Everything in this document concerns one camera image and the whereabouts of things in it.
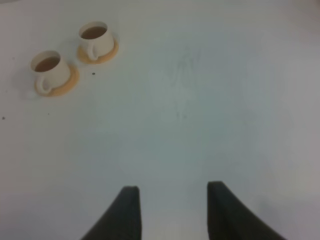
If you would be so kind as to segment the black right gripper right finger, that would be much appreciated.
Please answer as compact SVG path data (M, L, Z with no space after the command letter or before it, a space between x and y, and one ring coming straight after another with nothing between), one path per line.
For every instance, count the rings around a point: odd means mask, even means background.
M210 240L283 240L222 181L207 183L207 232Z

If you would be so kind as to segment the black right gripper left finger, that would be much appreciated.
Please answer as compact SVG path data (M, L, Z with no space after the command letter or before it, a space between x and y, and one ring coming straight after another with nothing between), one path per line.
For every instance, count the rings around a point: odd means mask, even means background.
M141 240L142 213L139 188L137 186L123 187L83 239Z

